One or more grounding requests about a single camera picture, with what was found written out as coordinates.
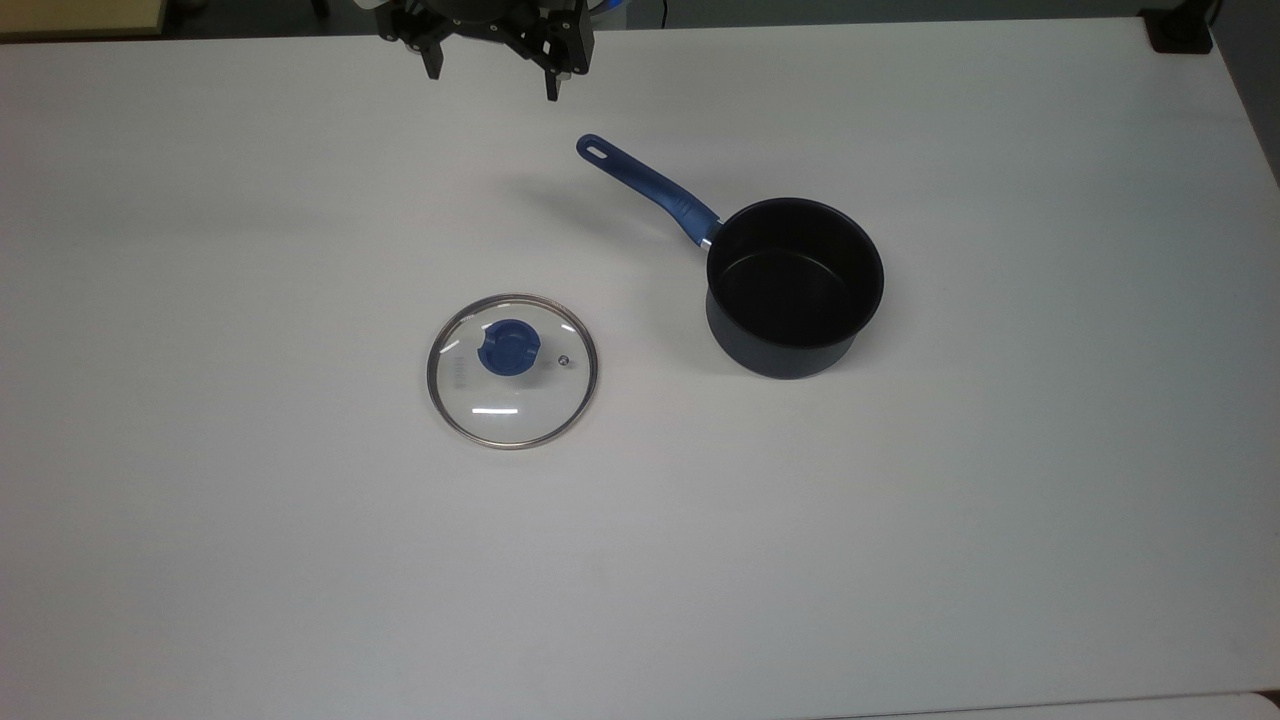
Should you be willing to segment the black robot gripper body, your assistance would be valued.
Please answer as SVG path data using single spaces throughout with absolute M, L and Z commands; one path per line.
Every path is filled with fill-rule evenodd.
M 439 44 L 451 36 L 506 42 L 545 26 L 562 1 L 379 1 L 378 33 L 406 44 Z

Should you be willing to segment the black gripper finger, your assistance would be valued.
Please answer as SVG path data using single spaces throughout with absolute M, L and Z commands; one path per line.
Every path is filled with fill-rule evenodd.
M 550 102 L 567 79 L 590 70 L 594 31 L 585 5 L 513 5 L 503 15 L 503 33 L 520 58 L 541 69 Z
M 439 79 L 444 64 L 442 42 L 447 38 L 444 20 L 401 20 L 399 40 L 417 54 L 428 77 Z

